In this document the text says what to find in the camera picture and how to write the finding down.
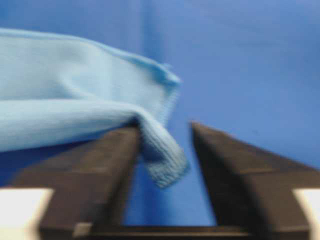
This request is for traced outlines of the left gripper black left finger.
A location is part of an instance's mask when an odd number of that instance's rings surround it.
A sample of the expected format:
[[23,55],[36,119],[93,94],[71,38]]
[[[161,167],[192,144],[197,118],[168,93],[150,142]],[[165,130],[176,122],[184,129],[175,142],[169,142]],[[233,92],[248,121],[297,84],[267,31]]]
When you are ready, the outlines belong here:
[[128,126],[23,169],[7,189],[7,238],[73,240],[120,222],[139,150]]

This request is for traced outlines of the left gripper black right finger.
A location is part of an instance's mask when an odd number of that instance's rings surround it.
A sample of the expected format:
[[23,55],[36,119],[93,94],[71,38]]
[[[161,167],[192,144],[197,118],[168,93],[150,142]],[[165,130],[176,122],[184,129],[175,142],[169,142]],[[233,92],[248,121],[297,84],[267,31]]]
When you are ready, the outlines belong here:
[[193,146],[216,221],[259,240],[320,237],[320,171],[191,124]]

